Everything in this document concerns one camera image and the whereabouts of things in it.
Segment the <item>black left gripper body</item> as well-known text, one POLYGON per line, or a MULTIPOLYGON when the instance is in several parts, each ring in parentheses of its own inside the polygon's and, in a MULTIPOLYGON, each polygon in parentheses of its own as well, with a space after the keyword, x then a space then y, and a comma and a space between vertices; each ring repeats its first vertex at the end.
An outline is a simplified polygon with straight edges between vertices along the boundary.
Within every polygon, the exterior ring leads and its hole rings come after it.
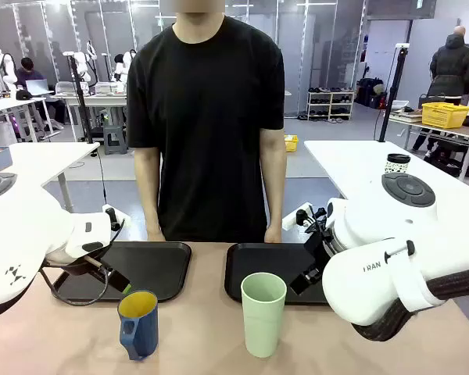
POLYGON ((113 268, 102 257, 111 249, 112 245, 107 245, 93 252, 83 255, 81 258, 76 259, 68 265, 56 264, 53 261, 44 260, 43 267, 59 268, 69 275, 81 276, 86 273, 91 274, 93 277, 105 278, 103 271, 105 270, 110 276, 113 273, 113 268))

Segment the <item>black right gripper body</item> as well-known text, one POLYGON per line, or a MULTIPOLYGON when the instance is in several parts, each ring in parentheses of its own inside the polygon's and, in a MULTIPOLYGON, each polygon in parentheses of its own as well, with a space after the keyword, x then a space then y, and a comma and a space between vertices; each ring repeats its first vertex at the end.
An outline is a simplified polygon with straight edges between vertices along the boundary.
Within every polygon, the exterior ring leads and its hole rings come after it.
POLYGON ((305 250, 313 257, 309 270, 324 270, 332 255, 329 254, 329 244, 332 240, 331 231, 321 226, 311 226, 306 229, 310 237, 304 243, 305 250))

